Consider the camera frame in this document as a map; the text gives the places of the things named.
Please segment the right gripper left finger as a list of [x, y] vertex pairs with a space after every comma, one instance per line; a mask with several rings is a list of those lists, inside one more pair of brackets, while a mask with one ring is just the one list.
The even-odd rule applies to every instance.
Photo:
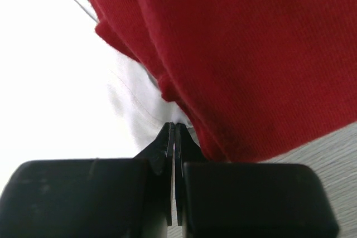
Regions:
[[166, 237], [174, 130], [133, 158], [22, 163], [1, 194], [1, 236]]

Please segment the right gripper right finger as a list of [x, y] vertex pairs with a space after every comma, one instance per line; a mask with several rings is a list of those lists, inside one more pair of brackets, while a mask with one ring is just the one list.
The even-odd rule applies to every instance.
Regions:
[[175, 197], [184, 237], [337, 237], [317, 174], [301, 164], [215, 163], [175, 127]]

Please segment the white and green t-shirt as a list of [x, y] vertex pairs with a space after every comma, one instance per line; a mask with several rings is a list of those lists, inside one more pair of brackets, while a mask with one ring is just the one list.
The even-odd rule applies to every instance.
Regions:
[[156, 80], [146, 68], [120, 52], [113, 56], [109, 98], [113, 109], [128, 127], [134, 151], [138, 153], [149, 145], [167, 122], [186, 125], [194, 142], [199, 144], [187, 115], [176, 103], [162, 98]]

